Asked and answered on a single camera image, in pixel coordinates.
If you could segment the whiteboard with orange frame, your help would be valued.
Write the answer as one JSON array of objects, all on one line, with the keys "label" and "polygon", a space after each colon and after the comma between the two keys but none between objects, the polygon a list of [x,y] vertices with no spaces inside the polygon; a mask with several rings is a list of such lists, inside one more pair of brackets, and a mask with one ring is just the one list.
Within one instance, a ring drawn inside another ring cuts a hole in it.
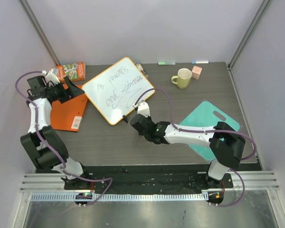
[{"label": "whiteboard with orange frame", "polygon": [[82,86],[87,98],[110,125],[117,124],[133,111],[136,101],[153,95],[154,90],[146,92],[152,88],[129,57],[119,60]]}]

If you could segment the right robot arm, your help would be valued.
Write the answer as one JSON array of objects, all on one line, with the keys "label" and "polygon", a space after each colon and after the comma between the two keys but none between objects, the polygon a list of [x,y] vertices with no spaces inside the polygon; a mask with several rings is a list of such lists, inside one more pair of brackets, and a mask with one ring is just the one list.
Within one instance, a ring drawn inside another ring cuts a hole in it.
[{"label": "right robot arm", "polygon": [[246,140],[238,135],[227,123],[218,122],[211,127],[188,127],[161,121],[154,123],[151,117],[137,114],[130,125],[140,136],[154,144],[176,144],[202,146],[210,149],[215,159],[205,175],[209,187],[220,186],[225,173],[240,165]]}]

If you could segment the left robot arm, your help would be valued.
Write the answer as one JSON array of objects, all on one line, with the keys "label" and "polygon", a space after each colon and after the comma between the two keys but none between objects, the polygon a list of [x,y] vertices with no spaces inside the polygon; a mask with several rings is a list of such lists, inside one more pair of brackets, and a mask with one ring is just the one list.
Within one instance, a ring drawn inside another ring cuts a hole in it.
[{"label": "left robot arm", "polygon": [[88,189],[92,178],[82,163],[69,156],[66,145],[50,123],[53,102],[66,103],[84,91],[69,79],[66,79],[67,87],[41,75],[27,82],[29,89],[24,98],[31,113],[30,127],[28,133],[21,136],[21,145],[36,169],[62,173],[67,187]]}]

